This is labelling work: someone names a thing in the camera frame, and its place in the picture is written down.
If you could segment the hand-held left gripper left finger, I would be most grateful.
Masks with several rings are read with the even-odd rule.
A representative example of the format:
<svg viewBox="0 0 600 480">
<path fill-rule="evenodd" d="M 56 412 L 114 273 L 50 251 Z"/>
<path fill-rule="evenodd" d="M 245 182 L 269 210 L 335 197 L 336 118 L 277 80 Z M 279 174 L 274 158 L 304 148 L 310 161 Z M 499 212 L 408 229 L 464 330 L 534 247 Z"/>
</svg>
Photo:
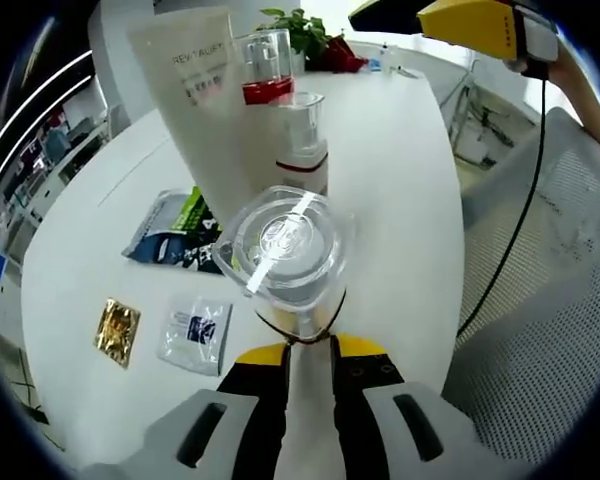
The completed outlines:
<svg viewBox="0 0 600 480">
<path fill-rule="evenodd" d="M 240 355 L 219 386 L 151 424 L 141 448 L 81 479 L 271 479 L 286 431 L 291 346 Z"/>
</svg>

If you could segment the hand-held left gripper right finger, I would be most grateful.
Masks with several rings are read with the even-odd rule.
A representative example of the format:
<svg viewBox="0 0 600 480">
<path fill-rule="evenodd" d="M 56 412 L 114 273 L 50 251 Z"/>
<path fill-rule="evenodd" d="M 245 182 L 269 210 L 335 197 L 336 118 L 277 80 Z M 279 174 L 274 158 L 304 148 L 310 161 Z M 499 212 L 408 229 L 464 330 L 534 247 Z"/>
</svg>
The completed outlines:
<svg viewBox="0 0 600 480">
<path fill-rule="evenodd" d="M 348 479 L 478 479 L 471 421 L 427 386 L 403 379 L 387 351 L 330 338 L 334 422 Z"/>
</svg>

